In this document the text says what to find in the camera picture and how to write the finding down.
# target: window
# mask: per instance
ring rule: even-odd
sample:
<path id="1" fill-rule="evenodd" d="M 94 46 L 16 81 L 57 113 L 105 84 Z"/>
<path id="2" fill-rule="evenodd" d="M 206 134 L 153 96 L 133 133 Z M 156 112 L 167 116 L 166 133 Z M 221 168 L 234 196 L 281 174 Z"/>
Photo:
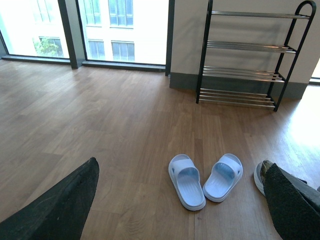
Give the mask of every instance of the window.
<path id="1" fill-rule="evenodd" d="M 132 27 L 134 24 L 133 0 L 109 0 L 110 25 Z"/>
<path id="2" fill-rule="evenodd" d="M 56 20 L 55 2 L 53 0 L 31 0 L 33 17 L 36 23 L 52 23 Z"/>
<path id="3" fill-rule="evenodd" d="M 61 41 L 58 37 L 39 37 L 39 41 L 34 41 L 34 48 L 40 57 L 63 58 L 64 53 L 61 47 Z"/>
<path id="4" fill-rule="evenodd" d="M 101 14 L 99 0 L 84 0 L 85 18 L 88 25 L 100 25 Z"/>
<path id="5" fill-rule="evenodd" d="M 113 60 L 117 62 L 135 61 L 135 44 L 131 42 L 112 41 Z"/>
<path id="6" fill-rule="evenodd" d="M 105 46 L 103 41 L 89 40 L 91 59 L 105 60 Z"/>

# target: metal shoe rack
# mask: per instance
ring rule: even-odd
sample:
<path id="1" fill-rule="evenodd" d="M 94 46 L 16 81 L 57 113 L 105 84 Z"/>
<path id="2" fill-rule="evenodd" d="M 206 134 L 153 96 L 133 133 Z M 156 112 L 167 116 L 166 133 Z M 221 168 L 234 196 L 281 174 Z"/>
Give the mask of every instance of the metal shoe rack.
<path id="1" fill-rule="evenodd" d="M 310 15 L 300 14 L 301 9 L 305 5 L 310 5 L 312 11 Z M 199 75 L 196 89 L 196 103 L 201 102 L 218 102 L 225 104 L 235 104 L 243 106 L 256 106 L 273 109 L 277 111 L 280 102 L 285 93 L 290 76 L 297 62 L 299 53 L 307 36 L 308 30 L 316 13 L 316 3 L 311 0 L 303 1 L 296 9 L 295 14 L 278 14 L 278 13 L 250 13 L 250 12 L 230 12 L 230 11 L 212 11 L 213 0 L 209 0 L 204 37 L 202 44 L 202 54 L 199 68 Z M 245 43 L 245 42 L 228 42 L 228 41 L 212 41 L 208 40 L 211 16 L 234 16 L 234 17 L 253 17 L 253 18 L 279 18 L 279 19 L 292 19 L 289 31 L 283 45 L 271 45 L 271 44 L 258 44 L 258 43 Z M 295 28 L 297 20 L 307 20 L 307 24 L 298 45 L 297 49 L 289 46 L 290 37 Z M 213 49 L 228 49 L 228 50 L 242 50 L 242 51 L 258 51 L 258 52 L 270 52 L 280 54 L 275 70 L 247 70 L 236 68 L 225 68 L 205 65 L 206 52 L 208 48 Z M 280 66 L 284 58 L 284 54 L 295 54 L 291 67 L 284 77 L 280 72 Z M 237 91 L 223 91 L 202 88 L 203 76 L 219 77 L 219 78 L 232 78 L 241 80 L 252 80 L 258 82 L 267 82 L 269 84 L 268 91 L 265 94 L 250 93 L 250 92 L 237 92 Z M 271 96 L 275 83 L 282 84 L 282 90 L 277 98 L 274 100 Z"/>

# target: white wall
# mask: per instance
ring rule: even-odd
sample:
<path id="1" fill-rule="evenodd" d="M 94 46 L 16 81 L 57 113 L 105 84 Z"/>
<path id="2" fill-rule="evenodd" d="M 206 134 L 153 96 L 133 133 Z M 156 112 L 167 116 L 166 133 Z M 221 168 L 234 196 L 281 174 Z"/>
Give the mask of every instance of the white wall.
<path id="1" fill-rule="evenodd" d="M 293 14 L 301 0 L 214 0 L 213 10 L 232 12 Z M 300 52 L 290 82 L 308 83 L 320 58 L 320 0 L 315 0 L 318 11 Z M 171 72 L 198 74 L 207 0 L 175 0 Z M 303 9 L 310 14 L 311 8 Z M 291 37 L 295 48 L 306 25 L 298 20 Z M 282 44 L 289 29 L 290 19 L 212 16 L 210 39 L 216 41 Z M 286 54 L 285 72 L 293 59 Z M 274 70 L 277 53 L 209 49 L 206 64 L 242 69 Z"/>

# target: green tree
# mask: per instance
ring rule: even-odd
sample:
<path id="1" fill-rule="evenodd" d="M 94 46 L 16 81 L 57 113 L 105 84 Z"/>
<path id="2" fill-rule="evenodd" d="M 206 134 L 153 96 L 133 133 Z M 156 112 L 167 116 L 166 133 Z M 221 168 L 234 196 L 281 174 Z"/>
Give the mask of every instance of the green tree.
<path id="1" fill-rule="evenodd" d="M 33 39 L 35 51 L 40 57 L 58 57 L 58 46 L 49 38 L 42 38 L 41 41 Z"/>

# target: gray baseboard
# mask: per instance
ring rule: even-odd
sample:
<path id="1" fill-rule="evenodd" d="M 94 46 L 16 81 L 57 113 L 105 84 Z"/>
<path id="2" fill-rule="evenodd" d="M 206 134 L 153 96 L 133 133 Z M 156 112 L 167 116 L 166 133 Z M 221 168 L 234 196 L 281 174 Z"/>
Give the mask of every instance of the gray baseboard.
<path id="1" fill-rule="evenodd" d="M 197 81 L 197 74 L 185 74 L 178 72 L 171 72 L 170 74 L 170 88 L 173 89 L 196 90 Z M 290 99 L 301 99 L 307 86 L 307 83 L 289 82 L 285 89 L 284 97 Z M 269 83 L 234 78 L 204 76 L 202 80 L 202 87 L 215 90 L 266 94 L 269 88 Z M 282 87 L 283 83 L 275 83 L 271 94 L 272 97 L 278 97 L 281 93 Z"/>

